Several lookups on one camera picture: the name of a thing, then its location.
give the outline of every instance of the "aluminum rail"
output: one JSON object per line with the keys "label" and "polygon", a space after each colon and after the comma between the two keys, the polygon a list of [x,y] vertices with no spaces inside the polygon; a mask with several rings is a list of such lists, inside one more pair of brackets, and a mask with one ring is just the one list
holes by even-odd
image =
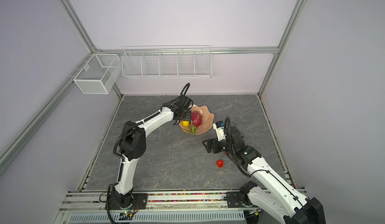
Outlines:
{"label": "aluminum rail", "polygon": [[[72,72],[71,76],[75,76],[82,67],[91,58],[91,54],[79,64],[77,69]],[[35,113],[35,115],[23,126],[17,136],[8,144],[8,146],[0,153],[0,176],[5,172],[7,167],[22,151],[24,146],[31,140],[32,136],[37,132],[41,125],[47,120],[48,116],[55,110],[56,106],[67,95],[74,86],[74,77],[68,77],[58,90],[51,95],[50,99]]]}
{"label": "aluminum rail", "polygon": [[[143,46],[143,48],[135,48],[135,52],[182,52],[182,51],[211,51],[211,54],[238,54],[238,53],[278,53],[278,47],[228,47],[228,48],[149,48],[150,46]],[[123,54],[127,50],[100,50],[98,53],[114,53]]]}
{"label": "aluminum rail", "polygon": [[274,69],[277,66],[277,63],[278,63],[278,61],[282,55],[282,52],[284,51],[291,34],[294,32],[295,25],[297,24],[298,20],[300,19],[301,13],[303,11],[303,8],[306,5],[306,2],[307,2],[307,0],[297,0],[296,5],[294,7],[294,10],[293,10],[291,17],[289,19],[289,22],[288,22],[286,29],[283,33],[283,36],[281,38],[281,41],[278,45],[278,52],[277,52],[277,54],[275,54],[275,56],[272,60],[272,63],[270,64],[270,67],[269,67],[269,69],[265,75],[265,78],[263,79],[261,88],[259,89],[259,92],[258,92],[259,96],[263,95],[263,92],[265,91],[266,86],[269,83],[270,78],[273,75]]}

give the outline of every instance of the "gray marble table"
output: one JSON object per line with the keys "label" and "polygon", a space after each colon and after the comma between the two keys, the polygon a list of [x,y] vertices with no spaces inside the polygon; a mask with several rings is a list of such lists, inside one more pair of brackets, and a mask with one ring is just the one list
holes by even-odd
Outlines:
{"label": "gray marble table", "polygon": [[[194,104],[207,106],[214,121],[230,116],[232,125],[244,135],[247,145],[258,150],[270,166],[283,178],[281,162],[266,120],[255,95],[191,95]],[[126,121],[137,121],[154,113],[174,96],[125,96],[113,121],[105,143],[94,164],[86,190],[107,189],[118,176],[120,159],[112,148]],[[147,150],[137,164],[134,190],[154,189],[238,189],[255,178],[247,178],[224,153],[207,153],[202,140],[215,138],[213,129],[201,135],[191,135],[168,122],[147,138]],[[216,161],[224,164],[218,168]]]}

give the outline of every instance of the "white wire basket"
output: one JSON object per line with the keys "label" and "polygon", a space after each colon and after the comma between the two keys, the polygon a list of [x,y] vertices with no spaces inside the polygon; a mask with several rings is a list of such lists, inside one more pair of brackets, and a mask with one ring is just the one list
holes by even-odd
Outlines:
{"label": "white wire basket", "polygon": [[123,76],[127,78],[211,77],[210,48],[124,49]]}
{"label": "white wire basket", "polygon": [[94,54],[74,82],[83,93],[108,94],[121,72],[121,61],[117,54]]}

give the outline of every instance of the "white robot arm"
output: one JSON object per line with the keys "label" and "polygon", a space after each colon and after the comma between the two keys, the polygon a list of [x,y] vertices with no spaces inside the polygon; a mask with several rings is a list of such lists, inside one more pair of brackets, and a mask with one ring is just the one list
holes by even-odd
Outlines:
{"label": "white robot arm", "polygon": [[243,205],[258,206],[282,224],[325,224],[322,204],[316,198],[308,199],[279,176],[257,150],[244,143],[243,134],[230,126],[229,117],[213,127],[217,138],[202,141],[207,152],[225,152],[244,175],[257,178],[270,192],[250,181],[239,189]]}

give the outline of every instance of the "aluminum frame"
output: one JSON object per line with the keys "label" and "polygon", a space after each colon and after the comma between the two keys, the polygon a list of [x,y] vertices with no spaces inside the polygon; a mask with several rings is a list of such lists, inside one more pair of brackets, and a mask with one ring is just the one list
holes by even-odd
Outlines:
{"label": "aluminum frame", "polygon": [[[90,36],[85,30],[82,22],[77,16],[73,6],[69,0],[57,0],[58,4],[62,8],[65,15],[70,20],[73,28],[76,33],[79,35],[80,39],[83,41],[86,48],[89,50],[89,54],[85,60],[80,63],[77,69],[74,70],[71,76],[75,76],[79,69],[81,69],[85,62],[90,58],[90,56],[97,53],[123,53],[123,50],[99,50],[94,43],[92,42]],[[263,80],[262,86],[259,90],[259,95],[261,96],[266,89],[267,83],[269,82],[272,73],[277,65],[277,62],[280,58],[281,53],[283,52],[290,35],[292,34],[295,24],[297,23],[304,6],[306,5],[307,0],[297,0],[295,8],[291,14],[290,20],[286,26],[285,32],[282,36],[282,39],[278,47],[231,47],[231,48],[211,48],[212,54],[242,54],[242,53],[272,53],[274,58],[269,67],[268,72]],[[67,78],[65,82],[56,90],[54,94],[51,95],[50,99],[35,113],[35,115],[24,125],[22,130],[20,130],[17,136],[10,142],[10,144],[0,152],[0,176],[5,172],[7,167],[12,163],[20,151],[24,148],[27,142],[32,138],[40,126],[45,122],[48,116],[54,111],[55,107],[61,102],[65,95],[70,91],[74,86],[73,77]],[[122,93],[120,92],[116,83],[112,87],[116,96],[119,100],[122,98]]]}
{"label": "aluminum frame", "polygon": [[265,75],[265,78],[263,79],[263,82],[262,82],[261,88],[259,89],[258,95],[260,95],[260,96],[263,95],[263,92],[265,91],[266,86],[269,83],[269,81],[273,75],[275,67],[277,66],[277,63],[278,63],[283,51],[285,50],[286,44],[289,41],[291,34],[293,34],[293,32],[294,32],[295,26],[296,26],[298,20],[300,19],[300,16],[301,16],[302,11],[306,5],[306,2],[307,2],[307,0],[297,0],[295,7],[294,7],[294,10],[291,13],[289,22],[286,26],[286,29],[283,32],[281,41],[278,45],[278,52],[274,54],[274,58],[272,60],[272,63],[270,64],[270,67],[269,67],[266,75]]}
{"label": "aluminum frame", "polygon": [[81,68],[92,57],[88,54],[78,67],[68,77],[65,82],[51,95],[50,99],[35,113],[35,115],[23,126],[22,130],[18,132],[16,137],[9,143],[9,145],[0,153],[0,176],[5,172],[7,167],[12,163],[16,156],[22,151],[24,146],[32,136],[37,132],[41,125],[47,120],[48,116],[55,110],[56,106],[62,101],[70,89],[74,86],[74,77]]}
{"label": "aluminum frame", "polygon": [[[164,200],[204,200],[204,199],[222,199],[228,191],[239,191],[239,190],[190,190],[190,191],[141,191],[133,193],[148,193],[153,194],[148,196],[148,203],[146,209],[139,210],[138,213],[162,213],[162,212],[186,212],[186,211],[244,211],[244,210],[259,210],[258,207],[238,207],[228,208],[226,201],[192,201],[192,202],[157,202]],[[305,189],[297,189],[300,193],[308,196]],[[186,195],[171,195],[176,193],[185,193]],[[204,194],[204,195],[187,195],[188,193],[216,193],[216,194]],[[54,224],[68,223],[73,213],[105,213],[105,203],[99,201],[99,196],[102,196],[102,200],[105,199],[105,192],[89,191],[81,193],[68,193],[64,199],[62,206],[56,216]]]}

